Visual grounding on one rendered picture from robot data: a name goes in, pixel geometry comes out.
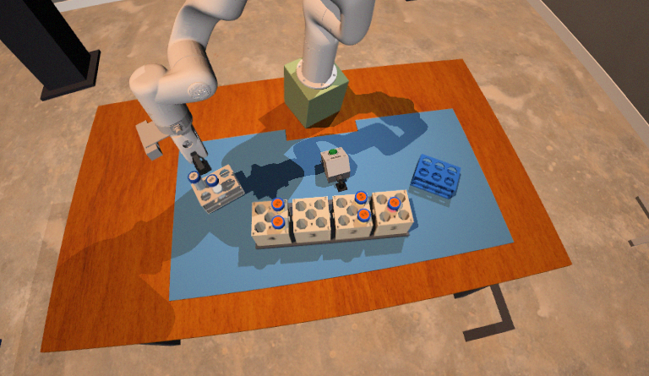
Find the conical tube with pink liquid and blue cap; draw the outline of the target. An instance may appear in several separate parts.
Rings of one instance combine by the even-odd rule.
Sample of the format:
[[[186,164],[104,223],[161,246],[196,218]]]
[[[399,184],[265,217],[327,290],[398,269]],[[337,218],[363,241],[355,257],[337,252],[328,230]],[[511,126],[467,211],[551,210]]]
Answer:
[[[401,201],[397,197],[391,197],[388,200],[387,206],[390,212],[396,212],[401,206]]]

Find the blue tube rack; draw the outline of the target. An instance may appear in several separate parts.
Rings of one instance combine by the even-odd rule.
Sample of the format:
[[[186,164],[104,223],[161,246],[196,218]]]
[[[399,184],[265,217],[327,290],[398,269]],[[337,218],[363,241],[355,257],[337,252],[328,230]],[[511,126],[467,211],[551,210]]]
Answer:
[[[426,158],[431,160],[432,163],[423,161],[423,159]],[[436,163],[443,164],[444,167],[437,166],[435,165]],[[436,168],[434,167],[434,165]],[[455,168],[456,172],[449,170],[448,169],[449,167]],[[441,171],[436,169],[439,169]],[[460,171],[461,168],[458,166],[454,166],[444,161],[434,159],[433,157],[423,155],[422,157],[420,157],[420,160],[417,163],[410,185],[425,190],[427,192],[434,193],[443,198],[449,199],[451,195],[455,192]],[[450,175],[449,173],[454,176]]]

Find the light blue bench mat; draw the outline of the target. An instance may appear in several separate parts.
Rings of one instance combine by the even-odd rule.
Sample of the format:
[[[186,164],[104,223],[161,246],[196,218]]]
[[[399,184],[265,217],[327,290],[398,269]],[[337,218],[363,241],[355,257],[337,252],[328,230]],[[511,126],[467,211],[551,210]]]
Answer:
[[[210,214],[179,150],[169,301],[317,281],[513,243],[453,110],[355,120],[356,132],[286,141],[286,130],[202,141],[212,170],[230,165],[244,195]],[[328,183],[321,154],[342,148],[346,187]],[[421,154],[461,168],[449,199],[410,185]],[[407,237],[256,249],[252,203],[406,190]]]

